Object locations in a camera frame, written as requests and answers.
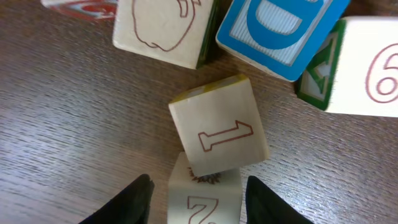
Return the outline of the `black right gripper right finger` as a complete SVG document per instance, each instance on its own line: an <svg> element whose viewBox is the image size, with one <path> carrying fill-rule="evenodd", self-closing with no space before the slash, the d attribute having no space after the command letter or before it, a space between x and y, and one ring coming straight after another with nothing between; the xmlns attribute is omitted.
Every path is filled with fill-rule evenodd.
<svg viewBox="0 0 398 224"><path fill-rule="evenodd" d="M246 215L247 224L313 224L253 175L246 185Z"/></svg>

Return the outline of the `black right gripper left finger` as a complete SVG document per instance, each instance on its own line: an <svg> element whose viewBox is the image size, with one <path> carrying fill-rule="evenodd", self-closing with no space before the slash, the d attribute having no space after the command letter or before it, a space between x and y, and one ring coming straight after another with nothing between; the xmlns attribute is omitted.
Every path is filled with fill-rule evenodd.
<svg viewBox="0 0 398 224"><path fill-rule="evenodd" d="M142 174L79 224L147 224L154 187L150 176Z"/></svg>

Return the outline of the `yellow wooden block 7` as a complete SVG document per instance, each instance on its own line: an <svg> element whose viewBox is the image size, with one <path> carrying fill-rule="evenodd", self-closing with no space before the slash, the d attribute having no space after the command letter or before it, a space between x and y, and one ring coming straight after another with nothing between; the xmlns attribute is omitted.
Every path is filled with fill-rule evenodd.
<svg viewBox="0 0 398 224"><path fill-rule="evenodd" d="M239 223L243 201L240 170L198 177L184 152L169 179L168 224Z"/></svg>

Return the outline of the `green-edged wooden block 6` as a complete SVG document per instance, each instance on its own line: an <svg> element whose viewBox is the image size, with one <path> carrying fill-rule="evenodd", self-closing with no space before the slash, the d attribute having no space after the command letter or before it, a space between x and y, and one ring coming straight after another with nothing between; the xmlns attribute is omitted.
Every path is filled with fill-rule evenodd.
<svg viewBox="0 0 398 224"><path fill-rule="evenodd" d="M397 17L340 19L300 77L297 96L328 113L397 117Z"/></svg>

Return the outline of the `wooden block number 1 car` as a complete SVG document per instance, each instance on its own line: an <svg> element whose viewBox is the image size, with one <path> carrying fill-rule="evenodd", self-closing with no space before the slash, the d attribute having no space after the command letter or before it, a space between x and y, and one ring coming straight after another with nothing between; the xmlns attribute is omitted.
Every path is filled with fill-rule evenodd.
<svg viewBox="0 0 398 224"><path fill-rule="evenodd" d="M169 110L196 176L269 157L251 81L243 74L185 91Z"/></svg>

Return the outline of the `blue D wooden block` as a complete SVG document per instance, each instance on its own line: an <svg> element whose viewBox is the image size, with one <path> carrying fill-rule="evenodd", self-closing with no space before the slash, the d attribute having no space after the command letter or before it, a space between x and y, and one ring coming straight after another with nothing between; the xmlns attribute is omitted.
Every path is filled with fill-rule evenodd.
<svg viewBox="0 0 398 224"><path fill-rule="evenodd" d="M234 0L217 44L274 77L299 79L350 0Z"/></svg>

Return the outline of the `wooden block apple red letter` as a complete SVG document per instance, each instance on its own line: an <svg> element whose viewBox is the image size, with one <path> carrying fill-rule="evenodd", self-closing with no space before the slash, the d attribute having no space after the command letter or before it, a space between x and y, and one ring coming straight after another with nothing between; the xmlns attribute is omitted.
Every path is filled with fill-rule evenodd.
<svg viewBox="0 0 398 224"><path fill-rule="evenodd" d="M197 69L205 63L219 9L217 0L122 0L115 47Z"/></svg>

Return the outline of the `wooden block K baseball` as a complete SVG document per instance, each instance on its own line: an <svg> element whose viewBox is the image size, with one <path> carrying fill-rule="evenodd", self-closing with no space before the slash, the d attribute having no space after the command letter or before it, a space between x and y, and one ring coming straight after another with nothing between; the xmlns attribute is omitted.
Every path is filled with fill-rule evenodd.
<svg viewBox="0 0 398 224"><path fill-rule="evenodd" d="M118 0L41 0L42 5L61 14L88 21L112 20Z"/></svg>

